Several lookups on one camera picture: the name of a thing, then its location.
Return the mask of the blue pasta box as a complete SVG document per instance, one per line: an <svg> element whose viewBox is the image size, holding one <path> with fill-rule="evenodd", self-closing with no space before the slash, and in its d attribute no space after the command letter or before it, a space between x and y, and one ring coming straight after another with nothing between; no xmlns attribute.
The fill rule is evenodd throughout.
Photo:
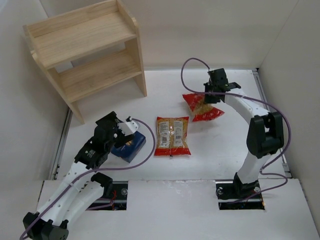
<svg viewBox="0 0 320 240"><path fill-rule="evenodd" d="M146 137L140 133L139 131L134 133L133 140L127 142L125 145L111 149L111 153L116 157L121 158L127 163L131 163L132 160L136 157L138 152L142 149L142 147L146 143Z"/></svg>

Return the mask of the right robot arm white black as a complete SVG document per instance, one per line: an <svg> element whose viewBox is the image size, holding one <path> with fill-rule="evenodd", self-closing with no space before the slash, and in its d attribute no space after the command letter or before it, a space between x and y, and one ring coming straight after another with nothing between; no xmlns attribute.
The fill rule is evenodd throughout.
<svg viewBox="0 0 320 240"><path fill-rule="evenodd" d="M221 200L244 199L260 190L258 177L267 160L284 145L283 117L257 104L245 95L236 82L229 82L223 68L208 71L204 84L204 103L223 102L232 107L248 124L248 153L232 183L217 184L216 195Z"/></svg>

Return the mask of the red pasta bag label side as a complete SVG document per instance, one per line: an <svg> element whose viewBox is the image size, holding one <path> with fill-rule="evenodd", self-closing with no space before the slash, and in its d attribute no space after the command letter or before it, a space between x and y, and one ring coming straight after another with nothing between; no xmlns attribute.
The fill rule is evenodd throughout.
<svg viewBox="0 0 320 240"><path fill-rule="evenodd" d="M191 155L187 144L189 117L156 118L155 156Z"/></svg>

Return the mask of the right aluminium table rail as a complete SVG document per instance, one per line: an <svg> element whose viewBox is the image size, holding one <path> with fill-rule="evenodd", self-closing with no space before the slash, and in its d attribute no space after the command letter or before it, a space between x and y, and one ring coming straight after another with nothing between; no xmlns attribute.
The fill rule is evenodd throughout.
<svg viewBox="0 0 320 240"><path fill-rule="evenodd" d="M267 115L262 116L264 126L268 129L268 133L265 134L266 143L262 143L262 150L265 150L265 145L267 147L267 150L268 147L270 147L269 150L273 150L273 152L270 152L271 154L275 154L276 151L279 150L278 155L272 157L272 159L269 162L263 165L262 169L265 170L267 167L275 163L278 159L283 160L285 158L285 153L291 144L292 131L287 117L284 116L283 113L279 111L275 106L267 102L267 98L263 90L263 86L257 70L253 71L253 76L261 97L260 103L264 104L266 106L266 109L268 110ZM285 143L283 122L285 123L285 127L288 130L287 143Z"/></svg>

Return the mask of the wooden two-tier shelf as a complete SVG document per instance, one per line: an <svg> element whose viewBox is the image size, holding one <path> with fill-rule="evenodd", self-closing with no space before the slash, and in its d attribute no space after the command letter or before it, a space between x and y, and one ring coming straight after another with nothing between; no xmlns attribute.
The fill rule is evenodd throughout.
<svg viewBox="0 0 320 240"><path fill-rule="evenodd" d="M77 120L78 100L128 79L147 94L138 22L120 0L106 0L24 25L30 53ZM62 72L57 66L119 44L124 49Z"/></svg>

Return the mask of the red pasta bag front side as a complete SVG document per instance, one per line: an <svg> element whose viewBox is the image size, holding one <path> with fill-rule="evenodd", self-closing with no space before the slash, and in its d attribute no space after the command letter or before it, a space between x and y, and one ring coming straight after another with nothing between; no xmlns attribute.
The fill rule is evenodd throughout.
<svg viewBox="0 0 320 240"><path fill-rule="evenodd" d="M182 98L188 105L192 115L192 122L212 121L225 114L224 111L212 106L209 103L205 103L205 96L203 94L183 94Z"/></svg>

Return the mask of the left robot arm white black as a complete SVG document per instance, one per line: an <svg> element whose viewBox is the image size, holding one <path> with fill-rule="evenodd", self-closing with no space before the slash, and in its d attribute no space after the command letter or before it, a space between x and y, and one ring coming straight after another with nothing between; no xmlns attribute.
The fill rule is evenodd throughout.
<svg viewBox="0 0 320 240"><path fill-rule="evenodd" d="M108 197L113 179L99 168L108 159L111 149L122 147L134 139L139 125L132 117L122 121L112 111L96 121L93 136L82 146L74 162L47 202L23 218L25 240L65 240L68 225L96 199Z"/></svg>

